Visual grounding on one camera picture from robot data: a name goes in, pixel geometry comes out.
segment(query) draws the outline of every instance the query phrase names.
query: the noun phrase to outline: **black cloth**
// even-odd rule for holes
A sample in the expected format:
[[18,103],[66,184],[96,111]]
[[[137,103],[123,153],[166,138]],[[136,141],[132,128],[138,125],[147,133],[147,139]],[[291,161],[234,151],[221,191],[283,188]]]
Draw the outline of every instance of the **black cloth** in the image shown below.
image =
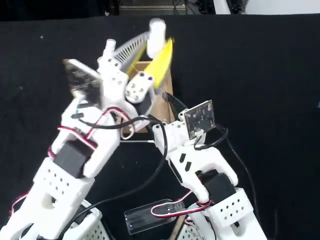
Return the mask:
[[[212,99],[216,121],[252,173],[268,237],[316,239],[320,123],[320,15],[163,16],[174,37],[174,95],[187,106]],[[70,103],[62,59],[96,68],[106,39],[117,45],[148,30],[150,17],[0,22],[0,224],[26,192]],[[138,154],[137,148],[143,148]],[[252,200],[248,177],[219,146]],[[97,176],[91,203],[142,183],[161,155],[146,143],[121,144]],[[129,237],[124,211],[185,193],[168,166],[143,191],[106,205],[112,233]],[[136,238],[166,238],[172,224]]]

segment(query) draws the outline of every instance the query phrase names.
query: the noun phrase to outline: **clear plastic case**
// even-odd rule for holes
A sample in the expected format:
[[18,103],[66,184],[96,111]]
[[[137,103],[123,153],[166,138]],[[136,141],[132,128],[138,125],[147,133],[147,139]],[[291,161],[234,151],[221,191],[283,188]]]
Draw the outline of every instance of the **clear plastic case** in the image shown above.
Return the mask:
[[170,199],[162,199],[160,201],[152,202],[144,206],[139,206],[124,212],[126,227],[130,235],[146,231],[176,219],[176,217],[159,218],[151,214],[151,208],[155,205],[168,203],[165,206],[157,208],[154,212],[156,214],[176,213],[185,209],[183,202],[176,204],[170,203]]

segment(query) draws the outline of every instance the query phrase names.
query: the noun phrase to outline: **red wire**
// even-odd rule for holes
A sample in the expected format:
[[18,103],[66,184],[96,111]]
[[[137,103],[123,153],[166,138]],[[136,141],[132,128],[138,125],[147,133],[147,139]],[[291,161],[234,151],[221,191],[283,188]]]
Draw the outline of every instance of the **red wire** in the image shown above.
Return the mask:
[[18,196],[11,204],[11,209],[10,209],[10,217],[12,216],[13,212],[14,212],[14,207],[15,205],[20,202],[21,199],[26,198],[29,194],[29,191],[27,191],[25,194],[22,194],[21,196]]
[[193,213],[197,213],[200,212],[204,209],[206,209],[207,207],[209,207],[211,204],[211,201],[208,201],[205,205],[203,205],[202,207],[196,208],[196,209],[191,209],[191,210],[184,210],[181,212],[176,212],[176,213],[171,213],[171,214],[166,214],[166,215],[157,215],[155,217],[157,218],[161,218],[161,219],[165,219],[165,218],[172,218],[172,217],[177,217],[177,216],[181,216],[181,215],[187,215],[187,214],[193,214]]
[[79,138],[81,138],[84,142],[86,142],[88,145],[92,146],[93,148],[97,148],[97,145],[93,142],[88,141],[88,139],[86,139],[84,136],[82,136],[80,133],[78,133],[76,130],[74,130],[73,128],[67,127],[67,126],[59,126],[58,129],[66,129],[69,130],[73,133],[75,133]]
[[[122,113],[127,119],[130,120],[130,117],[129,117],[124,111],[122,111],[120,108],[118,108],[118,107],[116,107],[116,106],[112,106],[112,107],[108,107],[108,108],[102,113],[102,115],[98,118],[98,120],[97,120],[94,124],[97,124],[103,116],[107,115],[107,114],[108,114],[109,112],[111,112],[112,110],[116,110],[116,111]],[[86,139],[88,139],[88,136],[90,136],[90,134],[91,134],[91,132],[92,132],[93,130],[94,130],[94,128],[92,127],[92,128],[89,130],[89,132],[85,135],[85,138],[86,138]]]

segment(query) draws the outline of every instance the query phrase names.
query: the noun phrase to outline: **perforated plastic bracket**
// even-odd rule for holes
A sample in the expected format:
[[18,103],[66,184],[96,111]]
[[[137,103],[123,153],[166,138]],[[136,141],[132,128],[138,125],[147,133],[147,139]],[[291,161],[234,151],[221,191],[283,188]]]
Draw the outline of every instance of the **perforated plastic bracket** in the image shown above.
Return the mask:
[[[87,208],[91,204],[83,200],[82,205]],[[92,208],[90,214],[80,223],[75,222],[69,230],[64,234],[63,240],[110,240],[108,234],[101,223],[101,212],[97,208]]]
[[183,225],[179,236],[176,240],[202,240],[203,237],[194,226]]
[[154,84],[154,77],[143,71],[139,72],[125,88],[126,99],[133,104],[141,103]]
[[56,165],[51,158],[47,157],[44,159],[33,181],[35,184],[41,185],[41,188],[56,200],[72,206],[81,203],[95,179],[87,177],[74,178]]
[[86,235],[84,240],[109,240],[107,232],[99,221]]
[[218,228],[229,226],[254,210],[245,191],[242,188],[237,188],[236,191],[208,210]]

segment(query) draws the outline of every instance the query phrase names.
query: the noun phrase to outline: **white cylinder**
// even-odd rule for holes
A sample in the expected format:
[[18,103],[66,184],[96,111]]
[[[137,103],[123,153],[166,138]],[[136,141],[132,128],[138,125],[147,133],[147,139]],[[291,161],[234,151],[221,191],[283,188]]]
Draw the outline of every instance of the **white cylinder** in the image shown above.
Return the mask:
[[166,24],[165,21],[160,18],[153,18],[149,23],[149,28],[146,53],[149,58],[154,59],[165,46]]
[[116,48],[116,40],[108,39],[105,44],[105,49],[103,50],[103,57],[110,56]]

